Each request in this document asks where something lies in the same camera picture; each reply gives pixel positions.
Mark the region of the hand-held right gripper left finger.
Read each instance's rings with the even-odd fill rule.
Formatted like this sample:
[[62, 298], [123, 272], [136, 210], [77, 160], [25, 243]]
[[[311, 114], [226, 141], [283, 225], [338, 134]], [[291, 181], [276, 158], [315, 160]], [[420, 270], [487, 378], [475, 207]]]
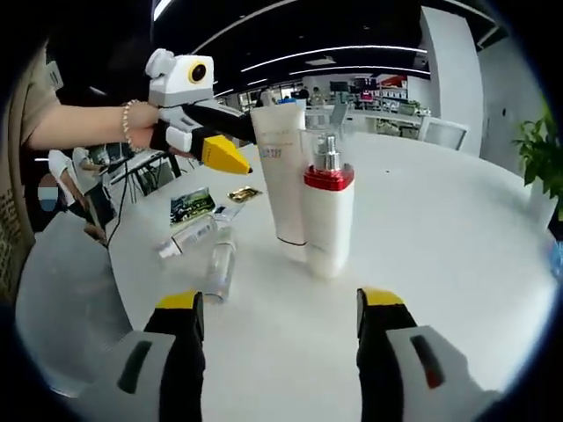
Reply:
[[87, 421], [201, 421], [206, 366], [203, 298], [167, 295], [142, 331], [131, 331], [85, 390]]

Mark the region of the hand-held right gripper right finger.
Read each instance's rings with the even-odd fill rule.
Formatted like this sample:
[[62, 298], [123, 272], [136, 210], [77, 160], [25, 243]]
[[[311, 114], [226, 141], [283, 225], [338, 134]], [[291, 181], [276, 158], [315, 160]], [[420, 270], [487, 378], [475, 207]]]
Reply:
[[357, 291], [356, 366], [363, 421], [477, 421], [498, 399], [445, 337], [388, 290]]

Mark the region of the person's left hand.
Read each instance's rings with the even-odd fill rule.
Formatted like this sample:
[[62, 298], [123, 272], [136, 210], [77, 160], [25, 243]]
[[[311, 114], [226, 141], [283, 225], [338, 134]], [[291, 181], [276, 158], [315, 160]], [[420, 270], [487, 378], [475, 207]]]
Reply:
[[159, 121], [158, 109], [146, 102], [135, 102], [127, 113], [128, 141], [133, 149], [148, 149]]

